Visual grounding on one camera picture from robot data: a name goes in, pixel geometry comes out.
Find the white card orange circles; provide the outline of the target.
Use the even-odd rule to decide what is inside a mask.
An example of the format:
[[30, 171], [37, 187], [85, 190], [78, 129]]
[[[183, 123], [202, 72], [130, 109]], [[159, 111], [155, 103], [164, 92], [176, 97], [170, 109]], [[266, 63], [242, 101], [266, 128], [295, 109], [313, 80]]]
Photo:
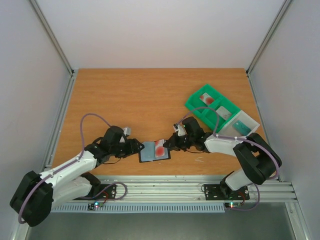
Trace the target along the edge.
[[155, 157], [160, 158], [165, 155], [165, 148], [163, 144], [165, 143], [164, 139], [157, 140], [155, 142]]

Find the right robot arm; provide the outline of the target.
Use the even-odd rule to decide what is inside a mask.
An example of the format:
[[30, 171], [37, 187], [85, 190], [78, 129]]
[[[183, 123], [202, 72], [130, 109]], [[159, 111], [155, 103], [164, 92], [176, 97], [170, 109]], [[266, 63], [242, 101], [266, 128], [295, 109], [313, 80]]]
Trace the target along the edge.
[[282, 160], [257, 133], [249, 136], [224, 136], [204, 132], [194, 117], [173, 126], [174, 133], [163, 146], [169, 151], [187, 151], [191, 147], [208, 154], [220, 153], [236, 157], [241, 168], [226, 175], [218, 186], [207, 190], [207, 198], [233, 200], [242, 195], [242, 188], [262, 185], [276, 177]]

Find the black leather card holder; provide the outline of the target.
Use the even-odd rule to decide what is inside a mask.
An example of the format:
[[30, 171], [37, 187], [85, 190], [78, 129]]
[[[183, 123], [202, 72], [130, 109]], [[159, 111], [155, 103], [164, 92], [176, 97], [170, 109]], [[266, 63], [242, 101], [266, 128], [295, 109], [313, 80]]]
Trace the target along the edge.
[[171, 154], [167, 148], [164, 149], [164, 156], [156, 157], [156, 147], [155, 142], [145, 141], [142, 143], [144, 148], [139, 152], [139, 163], [155, 162], [161, 160], [171, 159]]

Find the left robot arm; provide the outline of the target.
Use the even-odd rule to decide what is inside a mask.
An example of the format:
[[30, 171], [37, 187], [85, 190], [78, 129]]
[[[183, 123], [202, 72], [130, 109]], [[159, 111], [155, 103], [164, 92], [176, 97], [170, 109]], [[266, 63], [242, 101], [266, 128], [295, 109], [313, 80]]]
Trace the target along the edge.
[[101, 187], [90, 171], [110, 157], [123, 159], [145, 147], [137, 139], [130, 139], [125, 131], [111, 126], [104, 136], [83, 147], [65, 163], [41, 173], [33, 170], [26, 173], [9, 202], [18, 214], [18, 222], [35, 227], [59, 205], [77, 198], [96, 199]]

